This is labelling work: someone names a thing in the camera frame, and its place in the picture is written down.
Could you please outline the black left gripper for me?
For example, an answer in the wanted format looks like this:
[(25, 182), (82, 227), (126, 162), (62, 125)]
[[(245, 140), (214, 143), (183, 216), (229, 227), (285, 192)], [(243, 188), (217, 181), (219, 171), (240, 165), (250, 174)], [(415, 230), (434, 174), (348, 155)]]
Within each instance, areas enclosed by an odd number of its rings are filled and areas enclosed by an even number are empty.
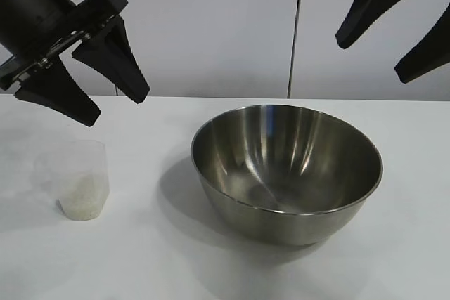
[[(60, 39), (74, 31), (99, 32), (82, 42), (72, 57), (102, 74), (135, 103), (150, 92), (132, 53), (120, 12), (127, 0), (1, 0), (1, 45), (13, 55), (1, 65), (1, 89), (9, 89), (14, 77)], [(49, 67), (38, 67), (20, 83), (14, 96), (55, 110), (85, 126), (93, 126), (101, 114), (95, 102), (70, 76), (59, 57)]]

